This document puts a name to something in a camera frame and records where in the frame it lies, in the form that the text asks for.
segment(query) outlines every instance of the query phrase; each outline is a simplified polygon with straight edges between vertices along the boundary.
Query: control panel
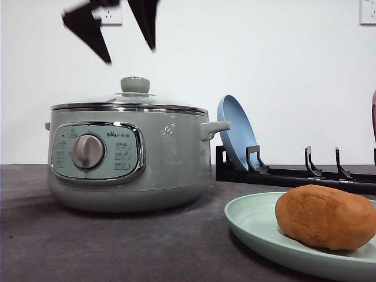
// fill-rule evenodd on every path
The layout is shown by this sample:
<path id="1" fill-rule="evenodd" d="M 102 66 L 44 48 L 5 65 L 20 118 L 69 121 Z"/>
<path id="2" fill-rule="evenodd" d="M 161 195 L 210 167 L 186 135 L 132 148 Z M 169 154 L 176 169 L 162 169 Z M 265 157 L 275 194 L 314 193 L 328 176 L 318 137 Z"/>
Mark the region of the control panel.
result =
<path id="1" fill-rule="evenodd" d="M 142 134 L 126 123 L 81 122 L 58 127 L 51 167 L 69 179 L 127 177 L 143 166 Z"/>

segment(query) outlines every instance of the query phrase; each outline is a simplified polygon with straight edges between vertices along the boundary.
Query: brand logo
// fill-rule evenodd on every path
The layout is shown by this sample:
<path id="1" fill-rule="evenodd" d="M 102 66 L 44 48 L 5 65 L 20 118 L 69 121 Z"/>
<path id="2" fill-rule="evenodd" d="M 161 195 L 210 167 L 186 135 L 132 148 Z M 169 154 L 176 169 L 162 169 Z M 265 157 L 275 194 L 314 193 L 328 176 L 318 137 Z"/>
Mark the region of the brand logo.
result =
<path id="1" fill-rule="evenodd" d="M 107 132 L 107 137 L 129 137 L 129 134 Z"/>

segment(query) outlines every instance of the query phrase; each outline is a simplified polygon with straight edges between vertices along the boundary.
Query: bread loaf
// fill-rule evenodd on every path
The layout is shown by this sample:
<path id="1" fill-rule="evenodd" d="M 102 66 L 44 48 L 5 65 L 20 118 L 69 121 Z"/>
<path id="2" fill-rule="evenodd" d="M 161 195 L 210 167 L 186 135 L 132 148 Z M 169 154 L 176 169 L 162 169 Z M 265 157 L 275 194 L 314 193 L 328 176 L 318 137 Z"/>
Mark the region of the bread loaf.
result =
<path id="1" fill-rule="evenodd" d="M 283 232 L 314 247 L 355 250 L 376 233 L 376 209 L 367 198 L 319 185 L 283 194 L 275 213 Z"/>

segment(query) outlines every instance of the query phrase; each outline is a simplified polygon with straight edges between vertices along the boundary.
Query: table surface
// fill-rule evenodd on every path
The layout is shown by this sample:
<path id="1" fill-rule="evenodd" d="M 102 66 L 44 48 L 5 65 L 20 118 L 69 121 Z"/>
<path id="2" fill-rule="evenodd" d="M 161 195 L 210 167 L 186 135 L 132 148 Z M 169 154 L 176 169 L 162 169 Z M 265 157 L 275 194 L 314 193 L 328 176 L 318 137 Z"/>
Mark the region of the table surface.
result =
<path id="1" fill-rule="evenodd" d="M 58 204 L 46 175 L 45 164 L 1 166 L 1 281 L 329 281 L 259 256 L 229 229 L 227 202 L 289 188 L 213 182 L 180 207 L 100 214 Z"/>

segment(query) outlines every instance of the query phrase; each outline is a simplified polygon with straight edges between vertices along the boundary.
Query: plate rack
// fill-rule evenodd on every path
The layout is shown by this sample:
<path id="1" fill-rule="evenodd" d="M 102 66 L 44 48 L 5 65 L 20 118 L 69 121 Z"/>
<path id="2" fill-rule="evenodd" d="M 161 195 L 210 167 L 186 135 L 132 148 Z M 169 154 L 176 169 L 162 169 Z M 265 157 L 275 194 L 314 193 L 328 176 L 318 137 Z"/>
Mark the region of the plate rack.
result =
<path id="1" fill-rule="evenodd" d="M 376 175 L 351 173 L 340 164 L 340 150 L 335 148 L 337 172 L 325 172 L 318 169 L 311 158 L 311 147 L 304 149 L 306 162 L 305 170 L 271 168 L 265 165 L 260 157 L 260 146 L 246 148 L 248 172 L 238 171 L 226 153 L 224 160 L 224 146 L 216 147 L 216 180 L 226 182 L 240 182 L 250 184 L 263 184 L 272 186 L 297 187 L 307 184 L 317 184 L 340 189 L 350 193 L 376 194 Z M 259 167 L 254 167 L 250 155 L 257 154 Z M 376 149 L 374 149 L 374 162 L 376 165 Z"/>

